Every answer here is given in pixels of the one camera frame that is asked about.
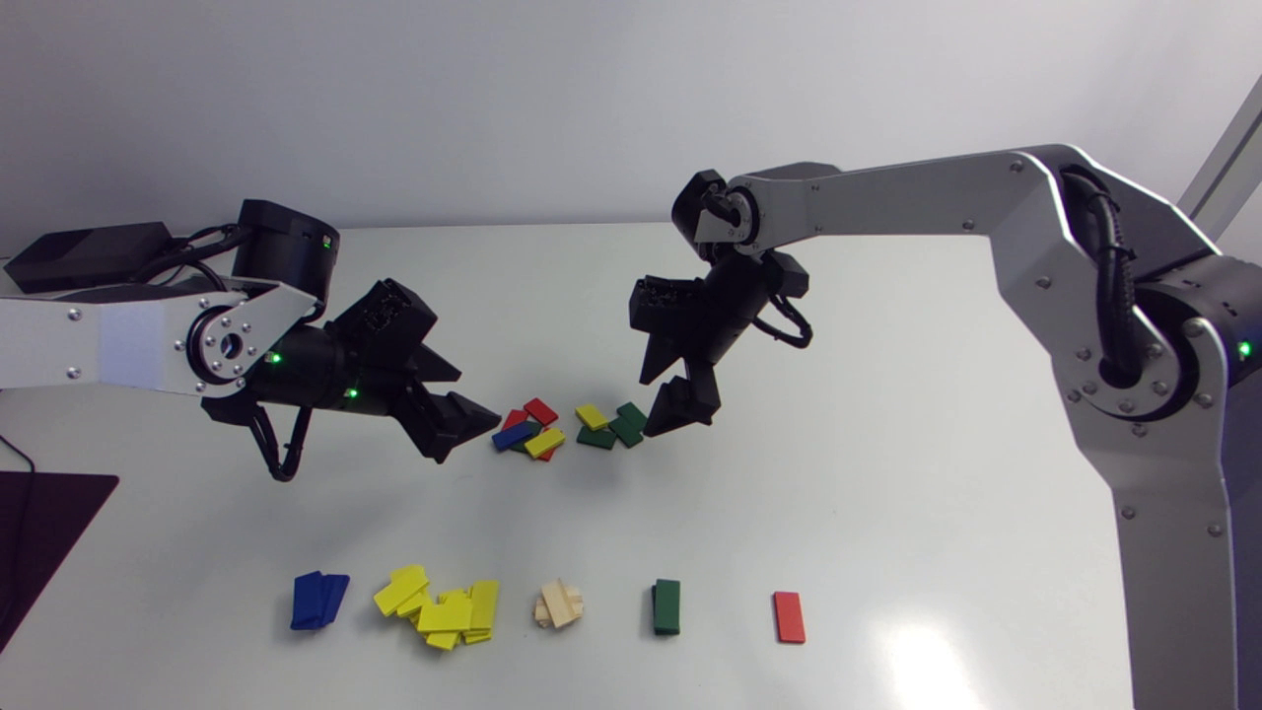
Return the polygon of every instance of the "wooden block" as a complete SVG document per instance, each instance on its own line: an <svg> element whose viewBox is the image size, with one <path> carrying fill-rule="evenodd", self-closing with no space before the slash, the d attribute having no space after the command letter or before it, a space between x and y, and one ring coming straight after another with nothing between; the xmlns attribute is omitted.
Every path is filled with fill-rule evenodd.
<svg viewBox="0 0 1262 710"><path fill-rule="evenodd" d="M469 589L469 602L473 604L473 614L469 617L471 629L490 633L495 628L495 607L498 599L498 581L478 580L473 583Z"/></svg>
<svg viewBox="0 0 1262 710"><path fill-rule="evenodd" d="M443 651L451 651L456 648L456 644L461 641L461 632L440 632L432 633L425 637L425 643L433 646L434 648L442 648Z"/></svg>
<svg viewBox="0 0 1262 710"><path fill-rule="evenodd" d="M574 414L578 415L583 426L592 431L601 431L603 429L608 429L610 426L610 421L601 414L599 410L596 409L594 405L583 405L578 410L574 410Z"/></svg>
<svg viewBox="0 0 1262 710"><path fill-rule="evenodd" d="M634 402L627 402L618 407L618 417L626 420L627 424L635 428L635 431L644 431L644 426L649 424L649 417L645 417L644 412Z"/></svg>
<svg viewBox="0 0 1262 710"><path fill-rule="evenodd" d="M777 591L771 595L776 605L776 633L780 643L806 643L806 628L801 623L801 599L796 591Z"/></svg>
<svg viewBox="0 0 1262 710"><path fill-rule="evenodd" d="M539 433L544 431L544 426L540 425L539 422L534 421L534 420L526 420L524 424L528 428L530 428L530 433L531 433L530 434L530 439L534 439L534 438L539 436ZM517 444L514 444L509 449L511 449L514 451L520 451L520 453L525 454L526 453L526 441L530 441L530 439L528 439L525 441L519 441Z"/></svg>
<svg viewBox="0 0 1262 710"><path fill-rule="evenodd" d="M376 603L382 617L389 617L399 609L400 604L425 589L428 584L425 569L420 565L400 567L390 574L390 584L372 595L372 602Z"/></svg>
<svg viewBox="0 0 1262 710"><path fill-rule="evenodd" d="M530 415L528 415L525 410L514 410L509 412L507 417L504 419L504 428L501 428L500 431L510 430L520 425L521 422L526 421L526 419L529 417Z"/></svg>
<svg viewBox="0 0 1262 710"><path fill-rule="evenodd" d="M578 619L574 608L569 605L569 597L565 595L565 585L560 580L545 584L541 591L554 627L560 629Z"/></svg>
<svg viewBox="0 0 1262 710"><path fill-rule="evenodd" d="M610 429L613 430L613 434L622 440L622 444L625 444L627 449L631 449L636 444L644 441L644 435L640 434L640 430L622 417L610 422Z"/></svg>
<svg viewBox="0 0 1262 710"><path fill-rule="evenodd" d="M613 449L613 443L618 440L618 435L613 434L613 430L606 429L601 431L593 431L588 428L578 430L578 443L586 444L588 446L599 446L601 449Z"/></svg>
<svg viewBox="0 0 1262 710"><path fill-rule="evenodd" d="M429 585L425 585L420 591L409 597L403 604L400 604L399 608L395 609L395 614L399 614L400 617L411 617L433 603L434 600L429 598Z"/></svg>
<svg viewBox="0 0 1262 710"><path fill-rule="evenodd" d="M425 607L416 618L416 631L423 634L434 632L467 632L473 618L473 603L464 597L464 590L449 591L442 602Z"/></svg>
<svg viewBox="0 0 1262 710"><path fill-rule="evenodd" d="M526 454L531 459L538 459L565 443L565 433L560 430L544 430L539 436L526 443Z"/></svg>
<svg viewBox="0 0 1262 710"><path fill-rule="evenodd" d="M526 406L522 409L529 412L531 417L539 420L539 424L545 428L557 421L557 412L553 412L551 407L544 405L543 400L539 400L538 397L526 402Z"/></svg>
<svg viewBox="0 0 1262 710"><path fill-rule="evenodd" d="M679 634L679 581L658 580L652 585L652 633Z"/></svg>

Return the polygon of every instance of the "cable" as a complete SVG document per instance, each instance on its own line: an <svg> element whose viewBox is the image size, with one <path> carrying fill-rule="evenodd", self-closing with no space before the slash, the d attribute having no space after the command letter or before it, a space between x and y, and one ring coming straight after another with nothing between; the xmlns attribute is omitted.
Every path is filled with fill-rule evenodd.
<svg viewBox="0 0 1262 710"><path fill-rule="evenodd" d="M30 496L35 489L35 475L38 474L38 470L35 469L35 463L30 459L30 457L27 457L25 451L14 446L13 443L4 436L0 436L0 443L8 446L9 450L18 457L21 457L23 460L27 462L27 467L30 468L30 480L27 483L27 491L21 496L21 507L18 513L18 535L13 544L13 560L9 562L9 578L13 580L14 591L5 602L4 612L0 613L0 624L3 624L9 620L9 614L13 613L13 603L18 598L18 559L21 552L21 533L27 528L27 511L30 509Z"/></svg>
<svg viewBox="0 0 1262 710"><path fill-rule="evenodd" d="M776 306L776 310L780 310L781 315L789 318L793 324L798 325L798 334L789 334L785 330L767 323L762 318L753 318L753 327L770 334L774 339L779 339L780 342L791 344L799 349L810 344L810 339L815 335L815 330L810 327L810 323L806 322L806 317L798 311L798 309L789 303L789 299L782 295L772 295L769 300Z"/></svg>

